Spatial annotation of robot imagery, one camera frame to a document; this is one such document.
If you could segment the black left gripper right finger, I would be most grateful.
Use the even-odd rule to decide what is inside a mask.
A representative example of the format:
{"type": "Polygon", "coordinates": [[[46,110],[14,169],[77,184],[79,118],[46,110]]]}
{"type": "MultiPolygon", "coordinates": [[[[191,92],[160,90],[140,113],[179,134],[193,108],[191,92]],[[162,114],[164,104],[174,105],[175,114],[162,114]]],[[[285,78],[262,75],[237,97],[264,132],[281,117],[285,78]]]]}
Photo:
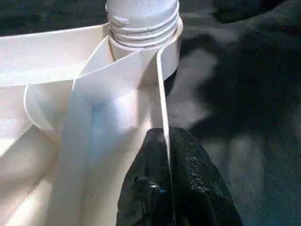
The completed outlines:
{"type": "Polygon", "coordinates": [[[242,225],[230,192],[201,143],[185,129],[169,132],[177,225],[242,225]]]}

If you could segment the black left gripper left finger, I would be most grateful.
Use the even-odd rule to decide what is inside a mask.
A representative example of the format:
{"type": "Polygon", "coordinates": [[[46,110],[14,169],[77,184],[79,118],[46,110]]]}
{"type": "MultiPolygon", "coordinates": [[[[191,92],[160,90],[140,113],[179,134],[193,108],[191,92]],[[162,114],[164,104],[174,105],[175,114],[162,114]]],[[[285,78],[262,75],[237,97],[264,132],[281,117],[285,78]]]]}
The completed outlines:
{"type": "Polygon", "coordinates": [[[170,226],[173,221],[171,179],[163,130],[147,131],[126,173],[119,200],[118,226],[170,226]]]}

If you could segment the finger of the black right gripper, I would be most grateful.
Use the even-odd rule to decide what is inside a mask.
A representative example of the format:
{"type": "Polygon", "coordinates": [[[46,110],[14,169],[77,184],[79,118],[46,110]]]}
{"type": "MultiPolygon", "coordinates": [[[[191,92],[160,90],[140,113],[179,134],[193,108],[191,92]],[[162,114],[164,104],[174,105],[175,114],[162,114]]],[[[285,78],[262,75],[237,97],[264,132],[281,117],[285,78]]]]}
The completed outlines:
{"type": "Polygon", "coordinates": [[[254,23],[289,23],[284,0],[214,0],[213,16],[219,22],[251,19],[254,23]]]}

